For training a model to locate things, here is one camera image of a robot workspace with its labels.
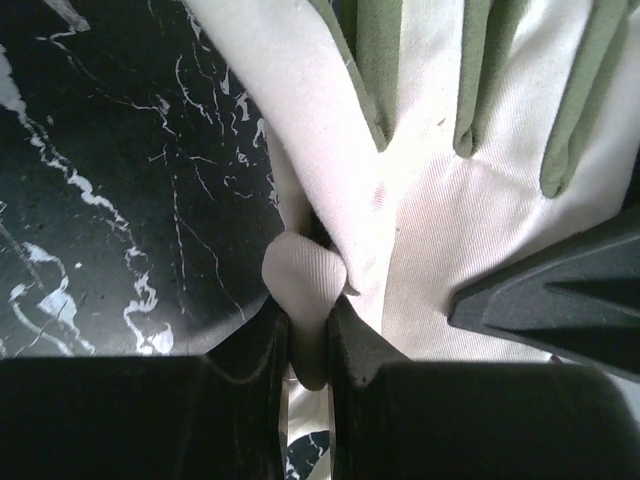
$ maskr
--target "white fabric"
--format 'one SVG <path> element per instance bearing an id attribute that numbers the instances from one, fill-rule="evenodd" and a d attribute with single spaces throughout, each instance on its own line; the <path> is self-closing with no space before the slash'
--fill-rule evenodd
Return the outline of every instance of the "white fabric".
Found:
<path id="1" fill-rule="evenodd" d="M 637 11 L 587 151 L 566 193 L 550 200 L 539 186 L 542 155 L 591 0 L 528 2 L 472 159 L 452 148 L 463 0 L 404 0 L 398 119 L 380 154 L 333 38 L 306 0 L 188 2 L 273 128 L 287 229 L 305 233 L 311 205 L 339 252 L 293 233 L 268 249 L 263 276 L 294 329 L 320 335 L 325 317 L 312 310 L 329 311 L 346 274 L 359 315 L 412 358 L 548 357 L 449 328 L 448 303 L 461 286 L 619 210 L 640 141 Z M 293 365 L 317 387 L 322 355 L 309 352 Z M 314 418 L 305 429 L 301 418 L 326 412 L 318 403 L 326 393 L 295 391 L 290 423 L 299 436 L 319 427 Z"/>
<path id="2" fill-rule="evenodd" d="M 327 451 L 318 463 L 313 467 L 307 480 L 330 480 L 331 479 L 331 453 Z"/>

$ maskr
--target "white glove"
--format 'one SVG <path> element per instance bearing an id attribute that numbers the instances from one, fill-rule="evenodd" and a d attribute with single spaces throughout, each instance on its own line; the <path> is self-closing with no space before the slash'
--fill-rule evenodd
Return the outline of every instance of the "white glove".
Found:
<path id="1" fill-rule="evenodd" d="M 619 210 L 640 140 L 627 1 L 361 0 L 355 62 L 326 1 L 188 3 L 272 128 L 287 232 L 263 277 L 305 385 L 343 291 L 414 359 L 548 357 L 448 327 L 449 301 Z M 335 251 L 302 238 L 311 207 Z"/>

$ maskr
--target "black marble surface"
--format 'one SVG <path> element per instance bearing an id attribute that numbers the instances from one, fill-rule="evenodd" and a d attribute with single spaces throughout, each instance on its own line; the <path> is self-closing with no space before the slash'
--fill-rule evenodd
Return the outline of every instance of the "black marble surface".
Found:
<path id="1" fill-rule="evenodd" d="M 320 457 L 329 450 L 329 432 L 314 432 L 289 445 L 285 480 L 306 480 Z"/>
<path id="2" fill-rule="evenodd" d="M 263 120 L 179 1 L 0 3 L 0 356 L 202 353 L 266 296 Z"/>

